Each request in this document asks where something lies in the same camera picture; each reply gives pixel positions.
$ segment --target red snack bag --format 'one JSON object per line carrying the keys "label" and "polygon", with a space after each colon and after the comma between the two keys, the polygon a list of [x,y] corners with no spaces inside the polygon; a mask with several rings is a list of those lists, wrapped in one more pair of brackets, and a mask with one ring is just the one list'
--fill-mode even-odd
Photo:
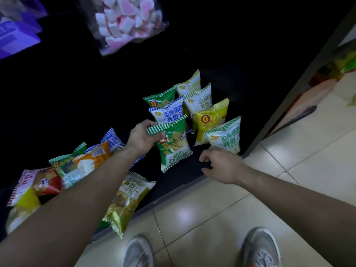
{"label": "red snack bag", "polygon": [[62,190],[62,180],[53,167],[25,169],[11,194],[7,206],[14,206],[29,187],[33,188],[37,196],[57,195]]}

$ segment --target purple package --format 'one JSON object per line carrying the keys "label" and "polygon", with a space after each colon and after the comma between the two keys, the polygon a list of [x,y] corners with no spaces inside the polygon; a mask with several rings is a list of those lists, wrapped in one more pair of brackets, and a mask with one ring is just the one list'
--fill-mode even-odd
{"label": "purple package", "polygon": [[0,12],[13,22],[24,22],[34,33],[42,32],[41,26],[19,0],[0,0]]}
{"label": "purple package", "polygon": [[48,16],[47,10],[38,0],[21,0],[25,8],[29,13],[33,15],[35,19]]}
{"label": "purple package", "polygon": [[41,40],[24,22],[0,20],[0,59],[38,44]]}

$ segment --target tile floor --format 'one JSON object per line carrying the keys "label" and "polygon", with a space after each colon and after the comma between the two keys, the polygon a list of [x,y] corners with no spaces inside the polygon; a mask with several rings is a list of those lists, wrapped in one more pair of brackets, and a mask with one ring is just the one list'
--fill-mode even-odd
{"label": "tile floor", "polygon": [[[347,106],[354,94],[356,72],[347,74],[316,112],[262,141],[245,162],[356,205],[356,107]],[[234,266],[255,226],[275,235],[283,266],[330,266],[253,195],[210,179],[133,220],[123,240],[111,233],[89,245],[76,266],[122,266],[135,235],[147,238],[158,267]]]}

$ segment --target person's right hand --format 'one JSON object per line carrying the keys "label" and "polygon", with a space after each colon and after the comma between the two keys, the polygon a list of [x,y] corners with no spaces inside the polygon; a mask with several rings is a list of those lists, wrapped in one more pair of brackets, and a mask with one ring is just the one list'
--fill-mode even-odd
{"label": "person's right hand", "polygon": [[241,186],[243,178],[251,170],[241,157],[215,146],[210,146],[208,150],[204,150],[199,157],[199,161],[210,161],[212,169],[202,168],[202,173],[224,184],[237,184]]}

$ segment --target shoe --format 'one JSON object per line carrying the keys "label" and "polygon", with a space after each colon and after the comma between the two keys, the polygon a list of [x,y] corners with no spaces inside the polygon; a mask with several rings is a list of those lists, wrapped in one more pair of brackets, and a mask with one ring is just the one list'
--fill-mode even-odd
{"label": "shoe", "polygon": [[280,262],[281,255],[272,233],[264,227],[252,229],[243,248],[243,267],[276,267]]}
{"label": "shoe", "polygon": [[123,267],[154,267],[152,251],[145,238],[137,236],[129,242]]}

